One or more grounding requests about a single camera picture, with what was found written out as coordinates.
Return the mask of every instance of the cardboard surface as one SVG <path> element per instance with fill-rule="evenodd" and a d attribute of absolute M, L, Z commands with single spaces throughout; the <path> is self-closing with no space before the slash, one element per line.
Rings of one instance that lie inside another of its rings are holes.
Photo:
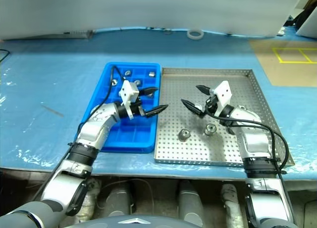
<path fill-rule="evenodd" d="M 317 42 L 250 40 L 274 86 L 317 87 Z"/>

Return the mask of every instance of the perforated metal sheet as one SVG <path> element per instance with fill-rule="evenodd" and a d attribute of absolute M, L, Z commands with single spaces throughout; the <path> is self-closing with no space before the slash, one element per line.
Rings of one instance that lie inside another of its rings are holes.
<path fill-rule="evenodd" d="M 228 80 L 230 84 L 233 94 L 231 105 L 246 106 L 248 110 L 257 113 L 263 123 L 279 131 L 252 70 L 163 68 L 160 104 L 169 104 L 169 107 L 158 116 L 155 147 L 157 162 L 236 167 L 243 165 L 236 136 L 229 134 L 225 127 L 209 116 L 198 118 L 180 101 L 186 99 L 204 106 L 207 96 L 195 86 L 206 85 L 212 88 L 223 80 Z M 208 123 L 217 127 L 213 136 L 204 134 Z M 181 142 L 177 135 L 184 128 L 190 131 L 191 137 L 186 142 Z M 284 151 L 282 141 L 277 139 L 276 155 L 283 159 Z M 291 156 L 287 165 L 294 165 Z"/>

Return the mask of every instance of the metal nut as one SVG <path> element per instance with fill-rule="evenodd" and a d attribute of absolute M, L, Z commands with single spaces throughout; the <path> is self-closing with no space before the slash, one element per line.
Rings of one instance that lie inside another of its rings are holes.
<path fill-rule="evenodd" d="M 130 76 L 130 75 L 131 75 L 131 71 L 130 70 L 125 71 L 124 76 Z"/>
<path fill-rule="evenodd" d="M 190 137 L 190 132 L 187 129 L 181 129 L 181 131 L 178 133 L 178 139 L 181 142 L 185 142 Z"/>
<path fill-rule="evenodd" d="M 135 80 L 134 83 L 135 83 L 135 85 L 137 85 L 137 86 L 140 86 L 140 85 L 141 85 L 141 81 L 140 81 L 139 79 L 138 79 L 138 80 Z"/>
<path fill-rule="evenodd" d="M 149 73 L 149 77 L 154 78 L 154 77 L 155 77 L 155 72 L 150 72 L 150 73 Z"/>
<path fill-rule="evenodd" d="M 217 127 L 214 124 L 207 124 L 205 127 L 205 134 L 207 136 L 213 135 L 217 131 Z"/>
<path fill-rule="evenodd" d="M 115 85 L 117 85 L 117 84 L 118 84 L 118 80 L 113 79 L 113 80 L 112 80 L 112 86 L 115 86 Z"/>
<path fill-rule="evenodd" d="M 238 108 L 241 108 L 243 110 L 246 110 L 247 108 L 245 106 L 242 106 L 242 105 L 238 105 Z"/>

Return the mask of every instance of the cylindrical robot leg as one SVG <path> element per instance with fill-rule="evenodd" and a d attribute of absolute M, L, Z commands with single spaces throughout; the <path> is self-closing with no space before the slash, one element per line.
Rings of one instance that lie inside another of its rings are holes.
<path fill-rule="evenodd" d="M 199 194 L 190 181 L 181 181 L 178 195 L 179 219 L 199 227 L 204 226 L 204 209 Z"/>
<path fill-rule="evenodd" d="M 131 214 L 131 193 L 128 183 L 118 184 L 111 191 L 104 211 L 104 214 L 109 217 Z"/>
<path fill-rule="evenodd" d="M 227 227 L 243 228 L 242 213 L 236 187 L 233 184 L 224 184 L 221 189 L 221 197 L 227 211 Z"/>

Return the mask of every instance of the floor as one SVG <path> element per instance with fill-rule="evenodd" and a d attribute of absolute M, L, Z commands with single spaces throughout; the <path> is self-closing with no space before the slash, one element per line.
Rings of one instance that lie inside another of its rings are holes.
<path fill-rule="evenodd" d="M 26 172 L 2 171 L 1 176 L 1 197 L 0 197 L 0 215 L 6 214 L 17 206 L 29 201 L 46 176 L 45 173 L 31 172 L 32 180 L 25 180 L 30 176 L 24 175 Z M 95 177 L 102 180 L 103 185 L 118 180 L 128 180 L 128 177 Z M 177 187 L 180 180 L 178 179 L 159 179 L 159 178 L 143 178 L 150 185 L 154 196 L 154 215 L 168 216 L 178 218 L 177 208 Z M 198 191 L 205 210 L 205 223 L 207 228 L 225 228 L 226 227 L 226 211 L 220 198 L 220 190 L 225 182 L 216 180 L 192 180 L 192 184 Z M 135 200 L 134 214 L 151 215 L 152 201 L 149 188 L 146 183 L 140 180 L 133 180 L 133 198 Z M 232 182 L 237 188 L 238 198 L 241 211 L 244 216 L 245 227 L 247 227 L 244 212 L 244 196 L 246 189 L 244 182 Z M 98 204 L 102 207 L 111 187 L 103 189 L 98 196 Z M 316 191 L 291 191 L 290 197 L 296 214 L 296 220 L 300 228 L 315 228 L 317 220 L 315 218 L 317 212 L 317 193 Z M 306 204 L 305 227 L 303 226 L 304 206 Z M 93 218 L 103 217 L 103 210 L 95 208 Z M 66 218 L 60 228 L 72 224 L 74 218 Z"/>

